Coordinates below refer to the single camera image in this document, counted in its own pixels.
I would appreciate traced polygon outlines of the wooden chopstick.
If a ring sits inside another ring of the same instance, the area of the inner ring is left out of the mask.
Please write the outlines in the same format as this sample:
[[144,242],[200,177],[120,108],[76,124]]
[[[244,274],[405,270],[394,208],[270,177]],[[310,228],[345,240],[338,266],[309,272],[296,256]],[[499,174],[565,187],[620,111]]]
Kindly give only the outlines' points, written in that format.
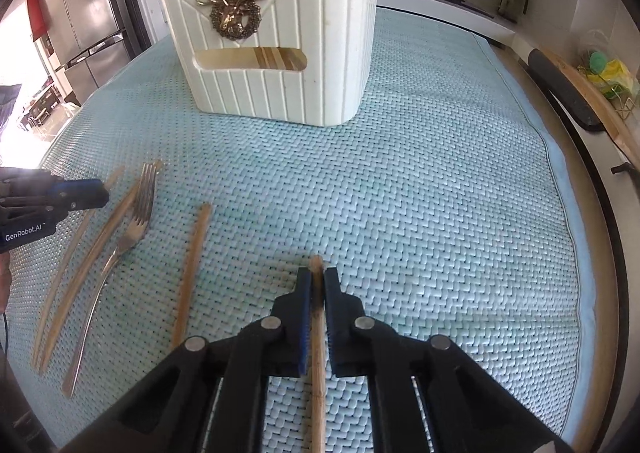
[[311,452],[326,451],[326,346],[324,345],[323,260],[310,259],[312,275],[311,306]]
[[58,336],[61,334],[62,327],[66,321],[67,315],[70,313],[70,308],[73,306],[76,296],[78,295],[80,288],[84,285],[89,272],[91,271],[94,262],[98,260],[100,254],[102,254],[108,241],[112,235],[118,229],[119,225],[124,220],[126,214],[132,209],[134,203],[134,196],[139,188],[140,179],[134,182],[134,185],[130,188],[131,196],[129,197],[132,202],[129,209],[125,211],[126,206],[122,205],[120,201],[111,213],[111,216],[107,219],[98,236],[94,239],[89,250],[86,252],[85,257],[82,258],[80,265],[76,269],[73,277],[68,282],[64,294],[62,295],[61,302],[56,309],[55,314],[52,317],[51,324],[47,323],[47,328],[44,331],[44,343],[41,348],[41,360],[42,360],[42,372],[46,371],[52,352],[56,343],[58,342]]
[[[111,191],[111,188],[117,185],[119,178],[124,173],[124,167],[119,167],[115,171],[112,172],[111,176],[108,177],[105,187],[107,188],[107,192]],[[129,198],[131,196],[130,192],[128,192],[125,197],[120,202],[122,205],[126,206],[125,211],[129,209],[132,200]],[[42,372],[42,360],[41,360],[41,348],[44,343],[44,331],[47,328],[47,323],[50,317],[53,301],[55,300],[56,295],[58,295],[58,288],[64,279],[64,275],[68,265],[70,264],[70,259],[73,258],[75,254],[76,248],[79,245],[81,239],[84,237],[89,223],[91,222],[93,216],[96,214],[97,209],[90,209],[87,211],[85,216],[82,218],[78,229],[74,233],[74,236],[70,240],[70,243],[66,247],[66,251],[63,254],[62,259],[58,262],[58,269],[54,274],[53,280],[51,281],[50,288],[48,291],[48,295],[46,300],[43,301],[38,326],[36,330],[36,335],[34,338],[34,345],[32,346],[32,359],[30,360],[30,364],[32,364],[32,368],[41,375]]]
[[171,334],[171,348],[177,348],[186,338],[186,326],[188,326],[189,313],[191,306],[192,291],[195,284],[195,275],[198,273],[200,265],[202,248],[206,236],[209,217],[212,214],[213,206],[209,202],[201,205],[198,217],[196,218],[193,234],[190,239],[188,252],[186,253],[186,262],[182,273],[182,279],[179,289],[179,299],[177,305],[177,314],[174,328]]

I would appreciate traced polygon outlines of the silver metal fork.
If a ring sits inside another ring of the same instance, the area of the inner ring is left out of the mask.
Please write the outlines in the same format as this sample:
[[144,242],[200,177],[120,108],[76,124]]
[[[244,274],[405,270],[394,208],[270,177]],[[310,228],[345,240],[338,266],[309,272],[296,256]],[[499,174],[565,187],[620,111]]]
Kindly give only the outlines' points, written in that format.
[[89,308],[86,313],[84,326],[82,326],[78,343],[74,351],[72,363],[70,363],[70,367],[67,369],[67,373],[62,384],[63,395],[65,395],[66,398],[71,398],[74,394],[82,358],[85,353],[86,342],[90,333],[93,315],[94,312],[96,312],[96,307],[99,304],[100,296],[107,280],[115,268],[115,265],[117,265],[120,259],[122,259],[122,256],[126,255],[128,251],[131,251],[131,249],[134,248],[141,239],[143,239],[146,231],[148,231],[155,198],[157,173],[160,171],[162,166],[163,164],[160,160],[146,162],[142,166],[139,188],[136,196],[134,196],[134,203],[132,204],[131,220],[127,225],[124,234],[119,237],[114,251],[110,254],[110,257],[108,257],[101,272],[99,283],[93,291]]

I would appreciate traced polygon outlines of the wooden chopstick under fork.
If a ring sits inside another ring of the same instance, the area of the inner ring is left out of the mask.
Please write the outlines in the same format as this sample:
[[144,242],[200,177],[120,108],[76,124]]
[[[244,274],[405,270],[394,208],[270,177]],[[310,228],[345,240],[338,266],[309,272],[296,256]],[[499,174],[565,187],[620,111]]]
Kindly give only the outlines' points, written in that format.
[[126,214],[132,209],[134,203],[134,196],[139,188],[140,179],[134,182],[134,185],[130,188],[131,196],[129,197],[132,202],[129,209],[125,211],[126,206],[122,205],[120,201],[111,213],[111,216],[107,219],[98,236],[94,239],[89,250],[86,252],[85,257],[82,258],[80,265],[76,269],[73,277],[68,282],[64,294],[62,295],[61,302],[56,309],[55,314],[52,317],[51,324],[47,323],[47,328],[44,331],[44,343],[41,348],[41,360],[42,360],[42,372],[46,371],[52,352],[56,343],[58,342],[58,336],[61,334],[62,327],[66,321],[67,315],[70,313],[70,308],[73,306],[76,296],[78,295],[80,288],[84,285],[89,272],[91,271],[94,262],[98,260],[100,254],[102,254],[108,241],[112,235],[118,229],[119,225],[124,220]]

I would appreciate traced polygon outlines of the stainless steel refrigerator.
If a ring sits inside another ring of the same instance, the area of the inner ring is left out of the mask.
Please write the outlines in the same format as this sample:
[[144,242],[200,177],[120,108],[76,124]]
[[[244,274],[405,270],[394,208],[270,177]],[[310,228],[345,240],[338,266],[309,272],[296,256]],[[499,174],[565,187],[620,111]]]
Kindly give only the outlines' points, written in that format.
[[111,0],[38,0],[46,34],[77,101],[84,103],[131,57]]

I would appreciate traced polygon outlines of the light blue woven mat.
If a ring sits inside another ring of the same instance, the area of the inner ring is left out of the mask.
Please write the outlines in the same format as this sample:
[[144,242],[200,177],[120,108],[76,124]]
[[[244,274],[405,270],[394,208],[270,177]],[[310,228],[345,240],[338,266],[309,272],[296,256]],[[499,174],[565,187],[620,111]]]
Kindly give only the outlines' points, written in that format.
[[163,167],[149,232],[108,280],[71,398],[62,380],[98,269],[47,370],[39,375],[30,360],[81,214],[12,254],[9,362],[54,444],[169,352],[204,202],[213,212],[193,334],[233,336],[318,255],[372,317],[405,336],[449,336],[561,438],[576,439],[594,355],[584,222],[559,144],[483,38],[379,10],[359,112],[334,128],[201,112],[163,40],[96,91],[41,164],[67,179],[124,167],[119,202],[152,160]]

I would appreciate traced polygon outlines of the white ribbed utensil holder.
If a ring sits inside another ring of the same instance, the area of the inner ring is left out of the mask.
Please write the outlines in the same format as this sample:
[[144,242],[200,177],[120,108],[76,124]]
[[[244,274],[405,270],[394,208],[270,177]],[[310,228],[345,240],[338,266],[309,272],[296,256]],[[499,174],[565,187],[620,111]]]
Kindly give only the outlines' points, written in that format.
[[162,0],[196,107],[314,127],[358,113],[378,0]]

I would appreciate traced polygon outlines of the black cutting board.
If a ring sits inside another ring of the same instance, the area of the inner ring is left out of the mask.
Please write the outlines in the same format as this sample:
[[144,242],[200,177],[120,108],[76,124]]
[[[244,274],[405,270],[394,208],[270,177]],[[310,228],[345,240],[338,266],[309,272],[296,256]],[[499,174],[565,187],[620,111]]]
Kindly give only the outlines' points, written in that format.
[[527,66],[536,85],[544,93],[551,93],[566,109],[568,115],[577,122],[578,126],[589,132],[605,130],[587,101],[540,49],[533,49],[528,54]]

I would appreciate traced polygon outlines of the wooden cutting board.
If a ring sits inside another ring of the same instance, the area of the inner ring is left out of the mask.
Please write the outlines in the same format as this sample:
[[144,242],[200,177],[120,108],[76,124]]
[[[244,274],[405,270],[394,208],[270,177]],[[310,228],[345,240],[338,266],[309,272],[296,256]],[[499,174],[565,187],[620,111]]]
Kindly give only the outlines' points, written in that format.
[[540,56],[545,62],[550,63],[563,75],[573,89],[589,105],[593,113],[601,121],[608,135],[625,155],[627,160],[639,170],[639,143],[634,139],[629,128],[623,119],[615,112],[613,105],[591,84],[588,79],[578,72],[578,70],[565,62],[562,57],[547,49],[534,49],[529,54],[529,58],[534,55]]

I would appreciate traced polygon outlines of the bag with yellow green items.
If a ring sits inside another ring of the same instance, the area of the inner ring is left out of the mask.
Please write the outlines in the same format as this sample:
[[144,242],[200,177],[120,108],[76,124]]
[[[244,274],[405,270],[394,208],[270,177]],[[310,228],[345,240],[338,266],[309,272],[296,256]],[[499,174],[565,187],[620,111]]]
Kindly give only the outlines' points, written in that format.
[[578,42],[578,69],[626,119],[639,106],[639,83],[610,47],[599,29],[585,32]]

